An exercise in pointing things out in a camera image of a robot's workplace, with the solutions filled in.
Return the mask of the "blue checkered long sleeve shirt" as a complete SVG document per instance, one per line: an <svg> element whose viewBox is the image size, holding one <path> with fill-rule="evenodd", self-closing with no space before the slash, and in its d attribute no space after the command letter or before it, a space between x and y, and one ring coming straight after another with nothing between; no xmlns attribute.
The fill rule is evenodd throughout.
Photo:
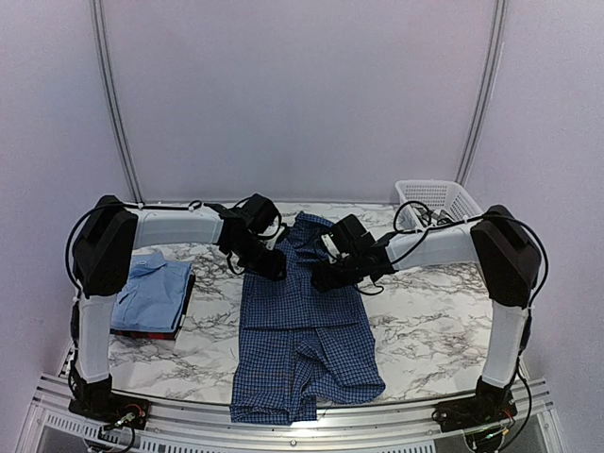
<svg viewBox="0 0 604 453"><path fill-rule="evenodd" d="M232 422L288 426L314 420L319 401L358 405L384 392L361 294L355 287L321 294L310 282L312 265L327 258L319 235L332 225L299 212L276 246L286 278L245 274Z"/></svg>

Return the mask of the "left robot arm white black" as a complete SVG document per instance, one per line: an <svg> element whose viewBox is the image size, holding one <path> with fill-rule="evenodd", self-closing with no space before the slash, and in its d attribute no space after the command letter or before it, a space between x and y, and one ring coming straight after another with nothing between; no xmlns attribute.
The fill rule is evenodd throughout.
<svg viewBox="0 0 604 453"><path fill-rule="evenodd" d="M65 251L68 277L75 287L71 315L74 360L68 376L75 402L100 420L118 413L109 371L109 325L117 294L125 287L133 250L173 243L212 244L236 257L245 271L281 281L284 254L269 246L279 236L280 213L268 198L254 193L242 205L194 200L186 206L128 204L101 197L76 222Z"/></svg>

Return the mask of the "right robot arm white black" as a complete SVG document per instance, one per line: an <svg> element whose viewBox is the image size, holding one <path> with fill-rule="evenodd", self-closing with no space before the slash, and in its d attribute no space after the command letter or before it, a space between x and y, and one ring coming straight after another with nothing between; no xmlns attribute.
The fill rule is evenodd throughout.
<svg viewBox="0 0 604 453"><path fill-rule="evenodd" d="M312 266L321 293L378 281L412 267L474 263L492 302L487 359L467 413L486 423L500 412L530 335L532 305L544 285L548 259L540 238L507 208L494 205L447 225L394 228L375 239L349 215L321 237L327 259Z"/></svg>

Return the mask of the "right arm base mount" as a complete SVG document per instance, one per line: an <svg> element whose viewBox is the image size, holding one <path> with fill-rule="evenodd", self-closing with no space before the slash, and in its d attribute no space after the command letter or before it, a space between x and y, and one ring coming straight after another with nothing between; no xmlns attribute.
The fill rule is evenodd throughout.
<svg viewBox="0 0 604 453"><path fill-rule="evenodd" d="M507 397L501 404L496 404L492 398L474 395L439 402L431 417L440 426L442 432L450 432L500 421L511 421L517 413L512 397Z"/></svg>

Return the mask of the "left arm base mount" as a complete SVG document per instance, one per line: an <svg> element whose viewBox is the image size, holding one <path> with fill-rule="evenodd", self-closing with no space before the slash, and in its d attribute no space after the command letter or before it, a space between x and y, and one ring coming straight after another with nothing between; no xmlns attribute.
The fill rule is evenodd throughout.
<svg viewBox="0 0 604 453"><path fill-rule="evenodd" d="M101 392L73 398L68 409L71 413L103 422L106 428L144 429L150 406L146 399Z"/></svg>

